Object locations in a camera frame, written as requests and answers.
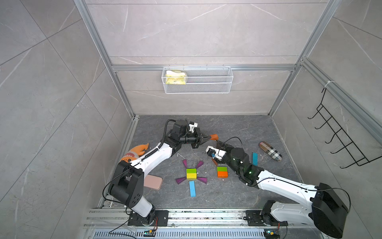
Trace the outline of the small orange wedge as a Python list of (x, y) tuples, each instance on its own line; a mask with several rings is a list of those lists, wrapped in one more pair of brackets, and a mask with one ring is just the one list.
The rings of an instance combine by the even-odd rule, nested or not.
[(210, 135), (210, 140), (219, 140), (219, 137), (217, 134), (211, 134)]

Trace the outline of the green block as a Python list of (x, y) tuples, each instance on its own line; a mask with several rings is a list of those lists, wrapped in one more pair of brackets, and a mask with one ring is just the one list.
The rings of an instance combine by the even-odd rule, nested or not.
[(227, 170), (227, 167), (218, 166), (217, 171), (218, 172), (227, 172), (228, 170)]
[(187, 175), (197, 174), (197, 169), (196, 168), (188, 168), (187, 171), (186, 171), (186, 174)]

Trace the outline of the orange block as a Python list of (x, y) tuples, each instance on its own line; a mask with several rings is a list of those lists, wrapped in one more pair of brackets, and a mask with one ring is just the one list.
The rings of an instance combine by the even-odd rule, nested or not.
[(228, 172), (227, 171), (218, 171), (217, 172), (217, 177), (218, 178), (227, 178), (228, 177)]

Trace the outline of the light blue long block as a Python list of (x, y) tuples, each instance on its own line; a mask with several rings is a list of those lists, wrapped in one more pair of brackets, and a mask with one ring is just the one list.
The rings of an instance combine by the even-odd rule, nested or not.
[(195, 182), (189, 181), (189, 187), (190, 187), (190, 197), (196, 197)]

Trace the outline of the yellow block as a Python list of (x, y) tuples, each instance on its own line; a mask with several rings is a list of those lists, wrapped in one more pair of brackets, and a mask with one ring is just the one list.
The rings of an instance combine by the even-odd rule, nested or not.
[(197, 174), (196, 173), (187, 173), (187, 180), (196, 180)]

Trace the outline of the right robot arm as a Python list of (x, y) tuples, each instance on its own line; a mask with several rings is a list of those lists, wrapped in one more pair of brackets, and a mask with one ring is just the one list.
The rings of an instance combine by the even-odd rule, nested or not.
[(343, 237), (349, 207), (336, 193), (336, 188), (320, 183), (308, 185), (277, 176), (253, 165), (241, 147), (218, 141), (211, 156), (218, 163), (226, 164), (248, 187), (266, 190), (290, 200), (284, 204), (269, 200), (261, 211), (267, 225), (296, 222), (315, 226), (322, 233), (336, 239)]

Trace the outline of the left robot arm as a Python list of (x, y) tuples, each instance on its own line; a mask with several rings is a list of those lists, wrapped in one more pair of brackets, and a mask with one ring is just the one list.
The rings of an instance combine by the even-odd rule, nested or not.
[(155, 207), (143, 196), (146, 176), (161, 162), (177, 153), (182, 145), (189, 144), (192, 148), (198, 148), (209, 140), (218, 140), (218, 135), (202, 133), (195, 122), (169, 119), (158, 145), (134, 161), (120, 161), (112, 180), (104, 189), (148, 224), (155, 218)]

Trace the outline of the teal blue block right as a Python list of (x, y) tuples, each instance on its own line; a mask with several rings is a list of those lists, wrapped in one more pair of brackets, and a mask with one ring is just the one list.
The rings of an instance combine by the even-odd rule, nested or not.
[(255, 152), (252, 153), (252, 164), (255, 166), (258, 165), (258, 154)]

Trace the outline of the plaid patterned pouch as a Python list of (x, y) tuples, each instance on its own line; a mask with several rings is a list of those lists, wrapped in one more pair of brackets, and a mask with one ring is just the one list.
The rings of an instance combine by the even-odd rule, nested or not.
[(274, 149), (270, 144), (265, 141), (259, 143), (260, 149), (262, 149), (267, 155), (269, 155), (275, 161), (281, 161), (282, 155)]

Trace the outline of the pink rounded case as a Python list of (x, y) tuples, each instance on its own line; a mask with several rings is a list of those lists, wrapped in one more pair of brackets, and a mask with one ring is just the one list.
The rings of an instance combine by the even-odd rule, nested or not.
[(147, 175), (144, 179), (144, 187), (154, 190), (160, 190), (163, 184), (163, 178), (153, 175)]

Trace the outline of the orange plush fish toy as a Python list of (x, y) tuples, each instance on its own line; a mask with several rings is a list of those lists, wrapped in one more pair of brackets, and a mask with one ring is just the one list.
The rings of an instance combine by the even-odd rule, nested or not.
[(143, 156), (148, 150), (149, 144), (141, 144), (130, 149), (120, 161), (131, 162), (137, 160), (139, 157)]

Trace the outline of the yellow cloth in basket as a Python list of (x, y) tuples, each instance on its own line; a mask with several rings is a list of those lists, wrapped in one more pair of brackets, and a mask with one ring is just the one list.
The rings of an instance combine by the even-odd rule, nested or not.
[(165, 84), (167, 85), (185, 85), (187, 74), (179, 70), (167, 70), (165, 74)]

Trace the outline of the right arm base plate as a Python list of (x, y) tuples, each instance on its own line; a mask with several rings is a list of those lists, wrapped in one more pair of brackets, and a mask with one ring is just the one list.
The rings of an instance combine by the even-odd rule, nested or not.
[(248, 226), (288, 226), (287, 221), (279, 222), (272, 216), (264, 216), (262, 215), (261, 210), (246, 210), (243, 220), (245, 220), (248, 223)]

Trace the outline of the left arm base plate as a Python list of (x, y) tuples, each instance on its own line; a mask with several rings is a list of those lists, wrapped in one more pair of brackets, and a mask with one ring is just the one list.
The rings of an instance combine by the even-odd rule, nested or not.
[(128, 220), (128, 225), (165, 227), (168, 224), (168, 220), (168, 210), (155, 210), (150, 212), (147, 217), (142, 217), (136, 212), (131, 212)]

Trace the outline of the metal front rail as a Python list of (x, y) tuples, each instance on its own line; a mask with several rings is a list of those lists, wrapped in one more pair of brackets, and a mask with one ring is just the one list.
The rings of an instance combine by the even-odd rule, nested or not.
[(314, 226), (248, 226), (246, 210), (161, 209), (169, 211), (168, 224), (129, 226), (130, 211), (122, 208), (91, 209), (82, 220), (82, 239), (326, 239)]

